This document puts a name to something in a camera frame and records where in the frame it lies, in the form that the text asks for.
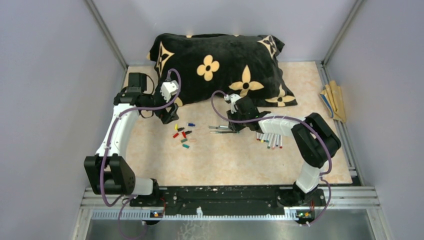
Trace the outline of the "dark green pen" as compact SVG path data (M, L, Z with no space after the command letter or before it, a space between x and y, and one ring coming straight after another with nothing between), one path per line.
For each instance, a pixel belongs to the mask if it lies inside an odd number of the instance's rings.
M273 139L273 134L270 134L270 138L269 138L269 142L267 143L267 148L270 149L271 148L271 144L272 144L272 139Z

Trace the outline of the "white marker pink cap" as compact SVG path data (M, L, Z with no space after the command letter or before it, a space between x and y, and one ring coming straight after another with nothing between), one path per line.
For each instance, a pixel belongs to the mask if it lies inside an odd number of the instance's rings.
M276 134L274 134L273 138L272 138L271 145L270 145L272 150L274 150L275 147L276 147L277 139L278 139L278 136Z

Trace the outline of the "white marker red cap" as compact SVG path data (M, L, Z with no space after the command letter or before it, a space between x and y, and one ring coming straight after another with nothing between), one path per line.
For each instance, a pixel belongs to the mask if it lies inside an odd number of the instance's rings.
M278 141L279 141L278 146L279 146L280 149L282 149L283 148L283 137L281 135L279 135L279 140Z

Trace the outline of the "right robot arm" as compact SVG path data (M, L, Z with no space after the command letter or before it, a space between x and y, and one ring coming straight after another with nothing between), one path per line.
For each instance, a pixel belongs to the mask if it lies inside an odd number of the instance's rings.
M224 100L230 104L226 114L231 130L248 128L260 135L295 140L304 164L294 183L293 200L299 206L307 206L314 198L312 191L318 186L319 177L331 169L329 159L341 148L338 136L316 112L296 118L260 112L249 97L231 94L225 95Z

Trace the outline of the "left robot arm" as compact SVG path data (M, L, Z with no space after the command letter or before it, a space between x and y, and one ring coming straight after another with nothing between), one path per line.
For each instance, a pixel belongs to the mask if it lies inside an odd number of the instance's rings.
M142 111L151 111L163 124L178 119L177 97L181 91L180 73L172 68L155 93L147 94L147 75L130 73L128 84L113 100L110 125L96 153L84 160L92 191L96 195L135 195L149 207L160 202L157 184L152 178L136 177L126 162L130 136Z

